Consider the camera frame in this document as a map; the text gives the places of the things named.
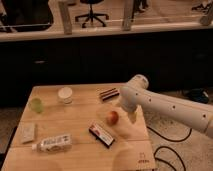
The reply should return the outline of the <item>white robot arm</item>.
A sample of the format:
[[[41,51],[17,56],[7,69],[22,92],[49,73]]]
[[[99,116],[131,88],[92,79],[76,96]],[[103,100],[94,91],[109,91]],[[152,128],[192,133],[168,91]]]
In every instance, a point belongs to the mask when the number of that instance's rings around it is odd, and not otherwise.
[[[213,139],[213,106],[155,93],[148,86],[148,79],[137,74],[120,87],[119,103],[132,123],[137,106],[147,107]]]

